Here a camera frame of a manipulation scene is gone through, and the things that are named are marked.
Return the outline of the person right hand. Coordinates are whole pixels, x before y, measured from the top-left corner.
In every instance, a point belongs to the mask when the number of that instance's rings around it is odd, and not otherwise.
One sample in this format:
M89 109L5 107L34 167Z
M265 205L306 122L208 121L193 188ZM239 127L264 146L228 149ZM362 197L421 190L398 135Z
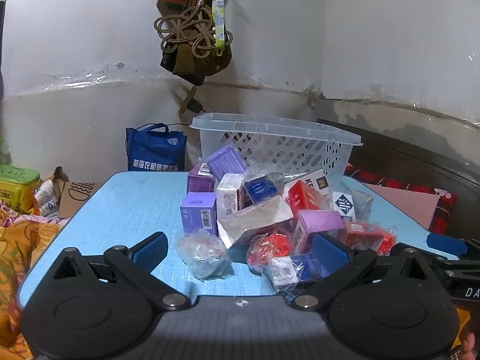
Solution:
M476 350L477 339L471 319L462 326L457 340L459 344L452 350L450 359L475 360L478 355L478 350Z

